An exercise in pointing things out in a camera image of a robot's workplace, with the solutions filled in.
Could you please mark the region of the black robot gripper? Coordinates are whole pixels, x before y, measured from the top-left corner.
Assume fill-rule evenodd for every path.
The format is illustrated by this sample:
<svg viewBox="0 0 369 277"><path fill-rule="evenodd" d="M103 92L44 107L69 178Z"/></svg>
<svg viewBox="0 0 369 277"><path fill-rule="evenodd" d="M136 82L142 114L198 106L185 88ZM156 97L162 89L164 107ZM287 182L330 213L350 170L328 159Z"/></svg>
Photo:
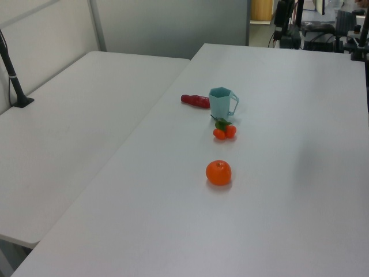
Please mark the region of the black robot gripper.
<svg viewBox="0 0 369 277"><path fill-rule="evenodd" d="M281 0L281 1L278 1L277 3L276 13L274 17L274 24L276 26L274 29L274 40L279 40L279 39L281 40L283 36L285 35L285 26L283 25L285 24L285 21L287 19L289 6L290 6L290 1L287 1L287 0Z"/></svg>

